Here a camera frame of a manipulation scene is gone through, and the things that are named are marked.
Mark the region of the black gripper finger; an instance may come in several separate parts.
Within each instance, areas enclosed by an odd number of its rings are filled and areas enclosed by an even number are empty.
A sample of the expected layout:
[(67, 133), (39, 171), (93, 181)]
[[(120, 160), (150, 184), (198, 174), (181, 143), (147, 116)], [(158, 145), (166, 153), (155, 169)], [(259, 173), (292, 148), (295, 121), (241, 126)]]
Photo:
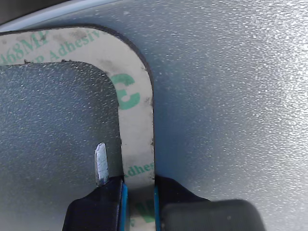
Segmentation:
[(105, 143), (94, 153), (97, 187), (67, 208), (64, 231), (128, 231), (128, 187), (123, 176), (110, 177)]
[(171, 178), (156, 176), (155, 226), (158, 231), (265, 231), (256, 207), (246, 200), (210, 201)]

